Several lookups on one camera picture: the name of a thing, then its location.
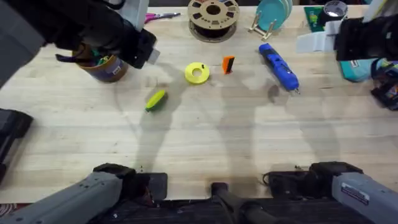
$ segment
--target clutter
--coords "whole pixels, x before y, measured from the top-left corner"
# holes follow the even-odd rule
[[[375,83],[372,95],[386,108],[392,111],[398,110],[398,72],[393,63],[377,68],[381,59],[373,61],[371,76]]]

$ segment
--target can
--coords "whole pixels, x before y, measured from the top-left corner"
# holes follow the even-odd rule
[[[91,47],[81,45],[79,50],[73,51],[72,56],[76,58],[94,58]],[[107,61],[101,65],[95,62],[76,63],[81,69],[88,72],[92,77],[99,81],[112,83],[119,81],[127,72],[129,65],[115,55],[111,55]]]

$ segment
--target blue tool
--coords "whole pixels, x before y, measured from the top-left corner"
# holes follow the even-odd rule
[[[287,91],[294,90],[296,93],[300,94],[299,81],[296,75],[290,70],[284,59],[271,47],[271,45],[263,44],[259,47],[259,51],[285,89]]]

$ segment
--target wire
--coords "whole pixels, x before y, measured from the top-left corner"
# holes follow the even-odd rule
[[[228,207],[226,206],[225,202],[223,201],[223,199],[221,199],[220,196],[214,195],[213,198],[217,198],[218,199],[218,203],[221,204],[221,206],[223,207],[225,214],[227,216],[227,219],[229,221],[229,224],[235,224],[234,218],[232,217],[231,212],[229,211]]]

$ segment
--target sticker label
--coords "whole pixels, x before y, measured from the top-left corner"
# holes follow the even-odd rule
[[[370,201],[369,195],[364,193],[364,192],[362,192],[362,191],[360,191],[360,190],[358,190],[358,189],[356,189],[356,188],[354,188],[353,186],[350,186],[350,185],[348,185],[346,183],[341,183],[341,191],[344,194],[346,194],[346,195],[358,200],[359,202],[363,203],[364,205],[369,205],[369,201]]]

